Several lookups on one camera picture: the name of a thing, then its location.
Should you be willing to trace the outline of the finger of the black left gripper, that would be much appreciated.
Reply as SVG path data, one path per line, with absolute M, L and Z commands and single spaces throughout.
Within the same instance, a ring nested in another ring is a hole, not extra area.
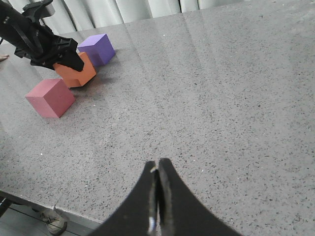
M 81 72 L 84 67 L 84 62 L 74 51 L 65 51 L 59 59 L 59 64 L 67 66 L 79 72 Z

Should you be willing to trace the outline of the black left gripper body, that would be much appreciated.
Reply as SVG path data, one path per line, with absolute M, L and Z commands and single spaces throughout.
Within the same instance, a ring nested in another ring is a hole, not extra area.
M 59 59 L 65 51 L 76 52 L 78 43 L 72 38 L 65 38 L 54 35 L 45 27 L 30 27 L 28 33 L 14 25 L 15 31 L 21 37 L 25 47 L 16 46 L 15 55 L 20 58 L 28 58 L 31 65 L 54 69 L 55 63 L 59 64 Z

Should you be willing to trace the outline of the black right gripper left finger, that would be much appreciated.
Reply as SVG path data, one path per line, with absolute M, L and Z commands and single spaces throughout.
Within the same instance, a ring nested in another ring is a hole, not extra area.
M 155 236 L 158 217 L 159 174 L 154 161 L 143 172 L 123 203 L 91 236 Z

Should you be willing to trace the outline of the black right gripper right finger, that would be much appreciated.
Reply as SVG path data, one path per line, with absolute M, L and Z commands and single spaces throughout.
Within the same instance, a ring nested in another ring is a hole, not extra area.
M 161 159 L 158 170 L 162 188 L 160 218 L 163 236 L 240 235 L 215 217 L 192 194 L 170 159 Z

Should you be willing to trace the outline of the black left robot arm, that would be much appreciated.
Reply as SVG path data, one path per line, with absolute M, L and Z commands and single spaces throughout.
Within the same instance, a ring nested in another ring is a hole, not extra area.
M 54 70 L 55 63 L 82 71 L 84 62 L 76 53 L 78 43 L 72 38 L 55 35 L 41 18 L 52 15 L 47 6 L 51 0 L 41 0 L 24 6 L 23 13 L 0 2 L 0 37 L 16 47 L 15 55 L 30 59 L 33 66 Z

